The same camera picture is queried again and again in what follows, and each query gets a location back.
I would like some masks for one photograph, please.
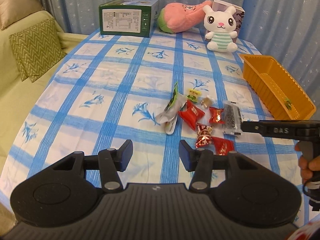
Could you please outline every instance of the finger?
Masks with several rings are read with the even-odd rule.
[[[320,156],[309,162],[309,169],[312,171],[320,171]]]
[[[299,145],[298,145],[298,144],[296,144],[296,145],[294,146],[294,150],[297,151],[297,152],[300,152],[300,148],[299,148]]]
[[[303,156],[301,156],[298,161],[298,165],[301,169],[305,170],[306,168],[308,168],[308,161]]]
[[[301,170],[300,174],[303,179],[311,179],[313,176],[313,172],[311,170]]]

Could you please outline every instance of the metal screw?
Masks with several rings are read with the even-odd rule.
[[[104,184],[104,187],[106,189],[114,190],[120,187],[120,184],[116,181],[109,181],[106,184]]]
[[[203,181],[196,181],[194,183],[192,183],[192,187],[195,188],[195,189],[205,189],[208,185],[203,182]]]

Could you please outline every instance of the bunny face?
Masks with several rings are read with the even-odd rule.
[[[205,12],[204,27],[209,32],[230,33],[236,29],[236,21],[232,16],[236,8],[233,6],[228,7],[224,12],[215,12],[210,6],[205,6],[203,11]]]

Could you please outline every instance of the clear plastic package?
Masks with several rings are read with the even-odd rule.
[[[237,103],[223,101],[224,111],[222,113],[223,121],[222,130],[226,134],[241,135],[241,113]]]
[[[202,106],[203,108],[208,108],[209,106],[212,105],[213,100],[214,100],[214,99],[213,99],[210,95],[207,95],[205,98],[203,98],[203,99],[201,100],[201,106]]]

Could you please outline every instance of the candy wrapper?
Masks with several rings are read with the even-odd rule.
[[[224,133],[231,135],[241,135],[241,113],[236,103],[223,101],[224,113],[222,115],[224,124],[222,130]]]
[[[198,97],[200,97],[200,96],[201,96],[201,92],[199,90],[189,89],[189,95],[187,95],[187,98],[190,101],[197,103]]]
[[[211,118],[209,120],[210,123],[224,123],[224,121],[222,120],[223,109],[209,107],[209,111],[211,114]]]
[[[187,110],[179,111],[178,114],[192,130],[196,130],[196,122],[204,117],[204,111],[196,107],[190,100],[187,101]]]
[[[177,119],[178,119],[178,114],[176,114],[176,116],[170,122],[165,123],[164,131],[166,134],[169,134],[169,135],[173,134],[174,129],[176,127]]]
[[[287,240],[319,240],[320,221],[309,222],[297,229]]]
[[[156,122],[165,123],[172,121],[178,111],[185,105],[186,101],[187,97],[178,92],[178,83],[176,82],[173,88],[172,98],[164,111],[156,116]]]
[[[213,103],[213,98],[210,95],[207,95],[204,99],[201,100],[201,106],[203,108],[208,108]]]
[[[217,155],[227,155],[228,152],[234,151],[235,147],[233,142],[224,138],[211,137]]]
[[[211,132],[211,126],[197,123],[198,139],[196,142],[196,148],[203,147],[212,143]]]

